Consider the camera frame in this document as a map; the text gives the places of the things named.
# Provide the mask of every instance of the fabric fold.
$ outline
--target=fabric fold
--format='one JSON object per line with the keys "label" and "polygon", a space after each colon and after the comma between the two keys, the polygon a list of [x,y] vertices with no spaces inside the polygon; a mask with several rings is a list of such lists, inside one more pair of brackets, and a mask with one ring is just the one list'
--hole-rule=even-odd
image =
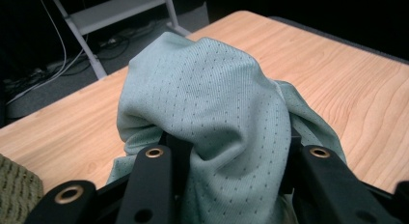
{"label": "fabric fold", "polygon": [[344,159],[336,133],[292,85],[266,78],[249,54],[209,38],[164,33],[133,58],[117,125],[127,156],[115,159],[108,182],[130,173],[135,155],[163,131],[192,143],[182,223],[283,221],[278,191],[291,125],[303,143]]}

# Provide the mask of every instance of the wood grain surface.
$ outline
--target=wood grain surface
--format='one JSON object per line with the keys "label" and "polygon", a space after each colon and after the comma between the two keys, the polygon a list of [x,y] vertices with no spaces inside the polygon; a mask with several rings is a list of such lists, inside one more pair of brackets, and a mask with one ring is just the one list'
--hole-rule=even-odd
{"label": "wood grain surface", "polygon": [[[188,38],[209,37],[252,55],[264,74],[293,84],[336,131],[347,164],[393,192],[409,180],[409,66],[248,12]],[[0,129],[0,154],[39,175],[44,191],[70,180],[105,185],[124,155],[116,129],[127,69]]]}

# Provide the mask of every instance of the dark background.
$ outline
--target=dark background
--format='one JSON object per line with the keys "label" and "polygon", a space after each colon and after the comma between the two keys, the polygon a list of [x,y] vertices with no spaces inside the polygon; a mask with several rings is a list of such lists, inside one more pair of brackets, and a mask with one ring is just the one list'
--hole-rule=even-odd
{"label": "dark background", "polygon": [[409,61],[409,0],[206,0],[209,21],[238,10],[278,16]]}
{"label": "dark background", "polygon": [[[84,0],[86,7],[108,0]],[[43,0],[64,40],[68,56],[81,50],[52,0]],[[83,9],[82,0],[61,0],[69,14]],[[177,13],[188,12],[201,6],[204,0],[174,0]],[[98,53],[98,43],[108,40],[124,27],[144,26],[152,17],[167,17],[162,5],[137,14],[108,27],[92,32],[88,44]],[[41,0],[0,0],[0,77],[18,79],[26,77],[34,69],[45,70],[46,65],[62,61],[64,57],[60,39],[48,17]]]}

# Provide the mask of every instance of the metal ring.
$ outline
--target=metal ring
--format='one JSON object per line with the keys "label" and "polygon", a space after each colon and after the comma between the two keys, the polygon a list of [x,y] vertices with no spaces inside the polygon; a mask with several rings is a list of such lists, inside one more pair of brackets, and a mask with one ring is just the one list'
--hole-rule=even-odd
{"label": "metal ring", "polygon": [[148,150],[145,155],[149,158],[157,158],[163,155],[163,150],[161,149],[150,149]]}
{"label": "metal ring", "polygon": [[61,205],[67,204],[77,200],[83,193],[84,188],[81,185],[75,184],[59,192],[57,196],[55,196],[55,202]]}
{"label": "metal ring", "polygon": [[328,153],[328,151],[321,149],[321,148],[310,149],[310,154],[316,157],[320,157],[320,158],[328,158],[329,156],[331,156],[330,153]]}

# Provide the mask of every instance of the floor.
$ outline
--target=floor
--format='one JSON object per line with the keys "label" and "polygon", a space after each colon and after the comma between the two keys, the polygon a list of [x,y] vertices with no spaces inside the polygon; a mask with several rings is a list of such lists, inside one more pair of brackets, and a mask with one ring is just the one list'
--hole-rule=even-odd
{"label": "floor", "polygon": [[[179,25],[190,32],[195,32],[209,24],[205,3],[199,8],[178,14]],[[108,74],[127,66],[129,60],[136,56],[164,32],[172,32],[166,25],[169,18],[152,19],[151,22],[137,30],[122,30],[123,36],[128,35],[126,42],[119,42],[115,47],[104,48],[96,55]],[[84,87],[96,82],[93,69],[85,56],[80,56],[64,74],[55,80],[44,84],[9,102],[6,109],[6,124],[36,112],[43,107],[64,98]]]}

